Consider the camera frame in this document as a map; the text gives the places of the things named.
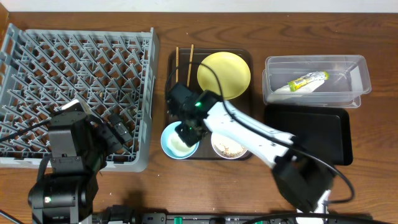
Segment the wooden stick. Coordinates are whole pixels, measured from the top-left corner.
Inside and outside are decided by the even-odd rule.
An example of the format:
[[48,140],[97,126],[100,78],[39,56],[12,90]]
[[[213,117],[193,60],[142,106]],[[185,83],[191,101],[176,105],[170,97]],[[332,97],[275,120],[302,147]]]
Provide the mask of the wooden stick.
[[[175,67],[178,67],[178,47],[175,49]],[[175,71],[175,82],[178,83],[178,69]]]
[[[192,62],[192,57],[193,57],[193,44],[191,45],[191,56],[189,58],[189,62]],[[188,81],[187,81],[187,87],[189,87],[189,80],[191,79],[191,67],[192,64],[189,64],[189,69],[188,69]]]

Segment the wooden table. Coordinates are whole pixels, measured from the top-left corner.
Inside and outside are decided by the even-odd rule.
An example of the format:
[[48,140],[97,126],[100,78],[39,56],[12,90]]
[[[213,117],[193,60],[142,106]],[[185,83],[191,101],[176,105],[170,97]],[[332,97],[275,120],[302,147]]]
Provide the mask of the wooden table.
[[[167,58],[175,46],[238,48],[254,64],[256,119],[262,119],[262,71],[271,55],[363,55],[372,92],[348,110],[354,162],[339,167],[356,187],[356,199],[333,205],[340,213],[370,213],[398,222],[398,15],[397,14],[176,14],[10,13],[21,29],[146,31],[155,27],[160,59],[154,92],[150,161],[141,173],[102,172],[94,201],[99,212],[114,204],[169,212],[270,213],[293,210],[278,193],[270,169],[247,161],[175,161],[160,147],[165,125]],[[37,170],[0,169],[0,208],[31,222],[27,194]],[[331,199],[348,196],[336,178]]]

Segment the white backdrop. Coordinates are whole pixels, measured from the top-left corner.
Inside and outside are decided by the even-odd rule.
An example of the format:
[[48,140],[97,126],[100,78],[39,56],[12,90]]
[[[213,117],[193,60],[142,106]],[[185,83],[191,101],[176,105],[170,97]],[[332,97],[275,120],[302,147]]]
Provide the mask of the white backdrop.
[[0,0],[10,12],[398,12],[398,0]]

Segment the transparent container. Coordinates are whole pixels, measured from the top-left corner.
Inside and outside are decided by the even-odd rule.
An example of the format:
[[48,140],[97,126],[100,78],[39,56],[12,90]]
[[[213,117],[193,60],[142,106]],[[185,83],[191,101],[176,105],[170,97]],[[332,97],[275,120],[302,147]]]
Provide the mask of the transparent container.
[[[310,72],[326,71],[329,79],[311,93],[275,91]],[[360,55],[268,57],[263,71],[265,103],[357,108],[371,91],[365,58]]]

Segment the yellow plate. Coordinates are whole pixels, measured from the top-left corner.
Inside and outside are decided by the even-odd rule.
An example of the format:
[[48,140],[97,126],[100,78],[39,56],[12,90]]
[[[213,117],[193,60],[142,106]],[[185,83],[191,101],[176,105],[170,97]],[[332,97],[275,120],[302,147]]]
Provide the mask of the yellow plate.
[[[218,52],[207,56],[202,63],[216,73],[226,100],[238,97],[249,87],[251,78],[249,66],[238,55]],[[198,83],[202,90],[210,90],[220,94],[216,78],[204,66],[198,68]]]

